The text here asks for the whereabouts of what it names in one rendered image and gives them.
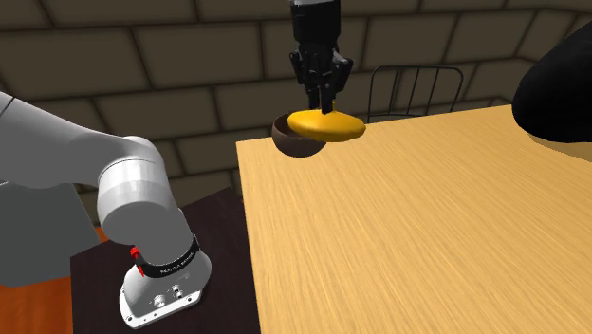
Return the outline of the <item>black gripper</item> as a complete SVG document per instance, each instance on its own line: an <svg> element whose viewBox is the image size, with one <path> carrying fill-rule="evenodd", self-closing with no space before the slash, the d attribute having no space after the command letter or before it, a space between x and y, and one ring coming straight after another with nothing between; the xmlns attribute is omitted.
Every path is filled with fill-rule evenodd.
<svg viewBox="0 0 592 334"><path fill-rule="evenodd" d="M320 107L318 84L310 70L322 70L322 112L333 110L353 68L353 60L339 53L340 3L290 3L293 36L298 50L289 59L298 84L304 87L308 108Z"/></svg>

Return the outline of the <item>yellow oval disc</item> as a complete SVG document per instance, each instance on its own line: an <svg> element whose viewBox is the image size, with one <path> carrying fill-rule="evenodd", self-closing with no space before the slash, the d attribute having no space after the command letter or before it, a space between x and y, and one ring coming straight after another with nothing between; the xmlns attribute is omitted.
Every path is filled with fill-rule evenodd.
<svg viewBox="0 0 592 334"><path fill-rule="evenodd" d="M365 132L361 119L331 111L324 114L321 109L303 110L287 117L288 127L295 133L324 142L344 142L359 138Z"/></svg>

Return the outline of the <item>brown bowl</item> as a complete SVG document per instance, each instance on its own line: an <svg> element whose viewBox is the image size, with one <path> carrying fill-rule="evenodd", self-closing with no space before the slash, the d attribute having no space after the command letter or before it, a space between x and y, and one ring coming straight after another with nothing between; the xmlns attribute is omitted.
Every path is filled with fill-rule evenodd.
<svg viewBox="0 0 592 334"><path fill-rule="evenodd" d="M294 132L288 125L289 113L276 118L271 127L271 137L276 148L284 155L293 158L307 158L319 153L324 141L316 141Z"/></svg>

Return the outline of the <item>black metal chair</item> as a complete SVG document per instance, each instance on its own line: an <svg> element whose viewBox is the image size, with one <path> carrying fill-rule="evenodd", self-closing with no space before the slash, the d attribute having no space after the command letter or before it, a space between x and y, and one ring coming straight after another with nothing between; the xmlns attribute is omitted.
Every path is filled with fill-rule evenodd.
<svg viewBox="0 0 592 334"><path fill-rule="evenodd" d="M450 65L380 65L371 76L364 120L368 123L453 112L465 75Z"/></svg>

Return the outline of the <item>light wooden table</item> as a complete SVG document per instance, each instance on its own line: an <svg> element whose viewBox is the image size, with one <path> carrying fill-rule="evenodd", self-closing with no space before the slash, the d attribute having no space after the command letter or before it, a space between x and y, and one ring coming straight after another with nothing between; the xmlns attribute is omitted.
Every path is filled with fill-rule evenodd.
<svg viewBox="0 0 592 334"><path fill-rule="evenodd" d="M592 334L592 162L508 106L237 155L262 334Z"/></svg>

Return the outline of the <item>dark robot stand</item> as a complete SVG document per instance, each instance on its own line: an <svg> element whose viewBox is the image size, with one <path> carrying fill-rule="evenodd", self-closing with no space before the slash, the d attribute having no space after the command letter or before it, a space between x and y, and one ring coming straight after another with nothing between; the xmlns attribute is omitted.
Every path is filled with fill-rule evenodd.
<svg viewBox="0 0 592 334"><path fill-rule="evenodd" d="M122 319L128 245L105 241L70 259L73 334L261 334L244 204L230 189L183 208L213 265L200 301L140 329Z"/></svg>

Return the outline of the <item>black rounded object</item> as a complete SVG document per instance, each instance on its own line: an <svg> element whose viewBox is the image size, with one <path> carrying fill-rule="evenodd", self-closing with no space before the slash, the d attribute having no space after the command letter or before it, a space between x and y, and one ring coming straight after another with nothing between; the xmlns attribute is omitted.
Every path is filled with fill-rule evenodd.
<svg viewBox="0 0 592 334"><path fill-rule="evenodd" d="M522 78L511 108L516 123L535 137L592 142L592 27L542 57Z"/></svg>

